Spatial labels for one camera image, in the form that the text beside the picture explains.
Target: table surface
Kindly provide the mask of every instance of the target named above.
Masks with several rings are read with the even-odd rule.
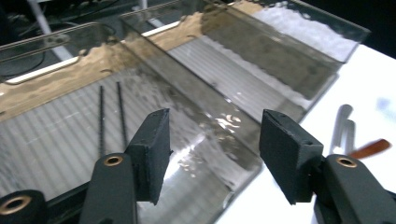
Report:
[[[396,192],[396,60],[364,45],[339,71],[340,77],[300,123],[329,153],[338,108],[353,107],[350,119],[356,123],[355,148],[380,138],[393,147],[361,161],[381,185]],[[262,172],[232,202],[218,219],[225,223],[317,223],[313,201],[291,206],[268,169]]]

